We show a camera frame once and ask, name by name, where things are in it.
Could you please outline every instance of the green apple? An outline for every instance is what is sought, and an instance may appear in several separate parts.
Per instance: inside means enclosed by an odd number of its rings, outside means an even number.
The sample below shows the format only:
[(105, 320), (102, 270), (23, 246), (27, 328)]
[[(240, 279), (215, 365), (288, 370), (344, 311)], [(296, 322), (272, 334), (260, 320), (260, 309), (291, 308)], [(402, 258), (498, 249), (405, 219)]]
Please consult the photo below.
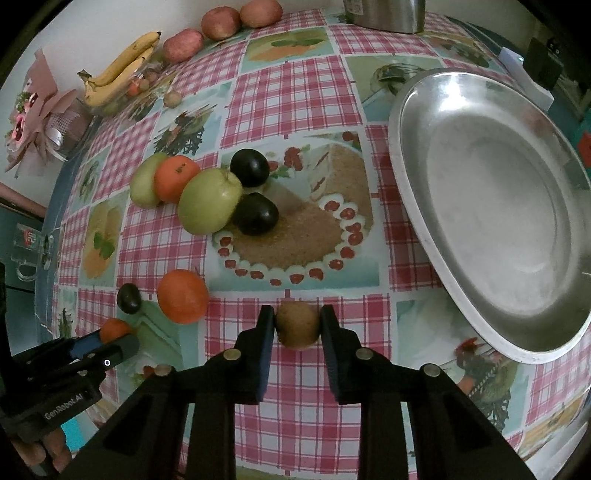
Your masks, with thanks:
[(138, 207), (154, 208), (160, 203), (154, 191), (154, 176), (160, 164), (167, 158), (166, 153), (155, 153), (146, 158), (135, 170), (129, 186), (129, 196)]
[(242, 183), (229, 170), (208, 168), (183, 190), (178, 218), (192, 235), (209, 235), (224, 228), (242, 197)]

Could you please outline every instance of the clear plastic container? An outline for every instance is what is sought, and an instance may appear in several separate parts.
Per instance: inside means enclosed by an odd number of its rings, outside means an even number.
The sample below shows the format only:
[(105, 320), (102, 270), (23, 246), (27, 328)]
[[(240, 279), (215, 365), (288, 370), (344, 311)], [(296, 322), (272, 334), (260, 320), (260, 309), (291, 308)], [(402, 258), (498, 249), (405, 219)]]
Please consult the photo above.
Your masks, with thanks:
[(149, 90), (158, 81), (167, 66), (168, 62), (164, 59), (162, 49), (158, 49), (130, 75), (128, 82), (124, 82), (119, 89), (113, 91), (113, 94), (103, 105), (87, 107), (93, 115), (114, 116), (118, 114), (138, 95)]

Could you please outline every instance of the flower bouquet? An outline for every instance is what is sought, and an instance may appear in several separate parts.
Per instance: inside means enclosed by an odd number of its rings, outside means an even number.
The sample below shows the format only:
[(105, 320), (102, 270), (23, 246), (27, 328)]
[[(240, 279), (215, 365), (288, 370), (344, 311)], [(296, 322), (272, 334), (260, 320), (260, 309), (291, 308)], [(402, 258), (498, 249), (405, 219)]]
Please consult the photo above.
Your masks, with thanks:
[(37, 50), (10, 115), (5, 171), (17, 167), (15, 177), (42, 176), (52, 158), (66, 161), (91, 120), (77, 95), (76, 90), (58, 92), (45, 55)]

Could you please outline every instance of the tangerine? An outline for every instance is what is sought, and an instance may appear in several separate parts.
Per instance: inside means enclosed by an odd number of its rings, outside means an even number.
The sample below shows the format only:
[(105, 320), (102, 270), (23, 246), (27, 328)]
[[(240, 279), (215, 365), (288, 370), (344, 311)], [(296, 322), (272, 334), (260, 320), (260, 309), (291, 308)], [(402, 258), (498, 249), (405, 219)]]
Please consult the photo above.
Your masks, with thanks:
[(194, 323), (207, 310), (209, 293), (205, 282), (191, 270), (172, 270), (158, 285), (158, 305), (174, 323)]
[(197, 163), (184, 155), (164, 160), (154, 175), (154, 191), (166, 203), (178, 203), (187, 183), (199, 172)]
[(117, 338), (127, 335), (128, 333), (133, 333), (133, 330), (126, 322), (111, 318), (100, 328), (99, 338), (101, 342), (109, 343), (113, 340), (117, 340)]

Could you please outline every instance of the wall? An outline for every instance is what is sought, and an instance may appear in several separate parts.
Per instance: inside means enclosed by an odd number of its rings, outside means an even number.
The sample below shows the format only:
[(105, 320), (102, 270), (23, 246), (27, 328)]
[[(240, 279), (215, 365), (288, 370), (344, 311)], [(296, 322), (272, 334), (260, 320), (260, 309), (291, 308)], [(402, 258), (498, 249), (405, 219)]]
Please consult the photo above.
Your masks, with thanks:
[(518, 0), (426, 0), (427, 10), (475, 23), (527, 51), (537, 20)]
[[(280, 0), (286, 11), (342, 6), (341, 0)], [(216, 5), (239, 7), (245, 0), (73, 0), (29, 45), (0, 90), (0, 131), (9, 130), (8, 115), (21, 90), (25, 72), (43, 47), (61, 89), (81, 88), (76, 72), (99, 73), (119, 52), (141, 34), (161, 30), (163, 38), (186, 27), (199, 27), (199, 19)], [(518, 0), (427, 0), (427, 10), (471, 21), (496, 31), (518, 46), (527, 46), (534, 17)], [(4, 173), (0, 181), (47, 206), (61, 168), (50, 164), (44, 177), (14, 178)]]

